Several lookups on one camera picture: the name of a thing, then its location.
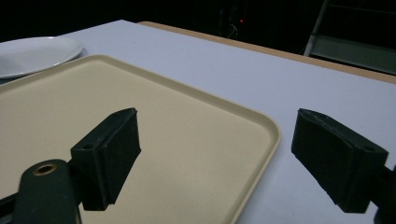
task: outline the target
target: dark background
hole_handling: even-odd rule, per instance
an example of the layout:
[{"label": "dark background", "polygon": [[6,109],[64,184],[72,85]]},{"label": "dark background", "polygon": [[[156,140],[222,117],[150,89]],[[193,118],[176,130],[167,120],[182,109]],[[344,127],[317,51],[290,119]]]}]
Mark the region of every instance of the dark background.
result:
[{"label": "dark background", "polygon": [[[0,8],[0,42],[63,35],[116,20],[154,21],[302,54],[322,3],[323,0],[9,1]],[[395,15],[395,0],[332,0],[319,31],[396,49]]]}]

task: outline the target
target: white table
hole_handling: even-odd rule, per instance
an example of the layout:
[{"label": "white table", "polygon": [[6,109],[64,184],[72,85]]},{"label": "white table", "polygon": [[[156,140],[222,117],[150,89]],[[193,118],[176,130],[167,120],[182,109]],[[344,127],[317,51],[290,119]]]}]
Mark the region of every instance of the white table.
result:
[{"label": "white table", "polygon": [[396,85],[128,21],[64,36],[83,43],[81,57],[105,54],[252,108],[277,122],[281,143],[239,223],[374,223],[374,204],[363,215],[343,213],[290,146],[297,110],[307,108],[337,119],[388,150],[386,165],[393,169]]}]

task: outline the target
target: plastic tray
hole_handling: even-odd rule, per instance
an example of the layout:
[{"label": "plastic tray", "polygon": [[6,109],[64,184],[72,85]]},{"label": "plastic tray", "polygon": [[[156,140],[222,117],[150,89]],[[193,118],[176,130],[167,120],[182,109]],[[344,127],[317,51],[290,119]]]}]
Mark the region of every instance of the plastic tray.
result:
[{"label": "plastic tray", "polygon": [[137,109],[142,153],[89,223],[234,223],[271,160],[278,126],[264,114],[107,56],[0,87],[0,197],[37,162],[70,148],[109,114]]}]

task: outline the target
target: white plate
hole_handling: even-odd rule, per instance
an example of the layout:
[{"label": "white plate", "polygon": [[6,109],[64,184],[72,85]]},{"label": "white plate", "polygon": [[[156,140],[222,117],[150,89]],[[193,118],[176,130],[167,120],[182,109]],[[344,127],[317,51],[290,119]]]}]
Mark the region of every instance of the white plate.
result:
[{"label": "white plate", "polygon": [[22,77],[77,57],[82,45],[65,37],[33,37],[0,43],[0,78]]}]

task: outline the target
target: wooden table edge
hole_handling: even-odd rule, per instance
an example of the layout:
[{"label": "wooden table edge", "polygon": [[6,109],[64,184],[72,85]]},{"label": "wooden table edge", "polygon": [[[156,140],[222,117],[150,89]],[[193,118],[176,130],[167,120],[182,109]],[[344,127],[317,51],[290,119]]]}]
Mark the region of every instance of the wooden table edge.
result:
[{"label": "wooden table edge", "polygon": [[256,51],[259,53],[270,54],[270,55],[274,55],[277,57],[294,60],[294,61],[297,61],[300,63],[309,63],[309,64],[313,64],[316,66],[330,68],[333,70],[346,72],[346,73],[361,76],[361,77],[368,77],[371,79],[376,79],[376,80],[396,84],[396,77],[392,76],[392,75],[388,75],[388,74],[383,74],[383,73],[369,71],[369,70],[365,70],[365,69],[361,69],[361,68],[357,68],[357,67],[347,66],[347,65],[340,64],[340,63],[331,63],[331,62],[327,62],[327,61],[322,61],[319,59],[305,57],[303,55],[293,54],[293,53],[289,53],[289,52],[285,52],[285,51],[281,51],[281,50],[277,50],[277,49],[269,49],[266,47],[261,47],[261,46],[257,46],[257,45],[253,45],[253,44],[249,44],[249,43],[231,40],[231,39],[227,39],[227,38],[223,38],[223,37],[219,37],[219,36],[207,35],[207,34],[195,32],[195,31],[191,31],[191,30],[177,28],[174,26],[164,25],[164,24],[157,23],[157,22],[141,21],[141,22],[138,22],[138,24],[142,24],[142,25],[145,25],[148,27],[157,28],[157,29],[161,29],[161,30],[165,30],[165,31],[170,31],[170,32],[178,33],[178,34],[182,34],[182,35],[193,36],[193,37],[201,38],[204,40],[209,40],[209,41],[217,42],[220,44],[237,47],[240,49],[248,49],[248,50]]}]

